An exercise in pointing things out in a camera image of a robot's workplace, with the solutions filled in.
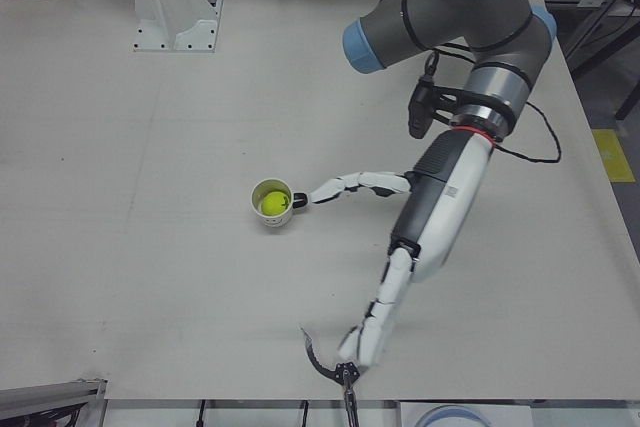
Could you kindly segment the grey white robot hand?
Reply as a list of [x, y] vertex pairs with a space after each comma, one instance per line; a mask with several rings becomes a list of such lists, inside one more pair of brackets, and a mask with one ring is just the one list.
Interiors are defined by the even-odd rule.
[[488, 136], [470, 127], [455, 128], [440, 134], [403, 175], [355, 172], [332, 178], [309, 194], [314, 204], [361, 187], [383, 197], [409, 195], [390, 235], [377, 293], [362, 321], [340, 343], [340, 359], [360, 367], [378, 362], [409, 285], [424, 280], [447, 260], [493, 150]]

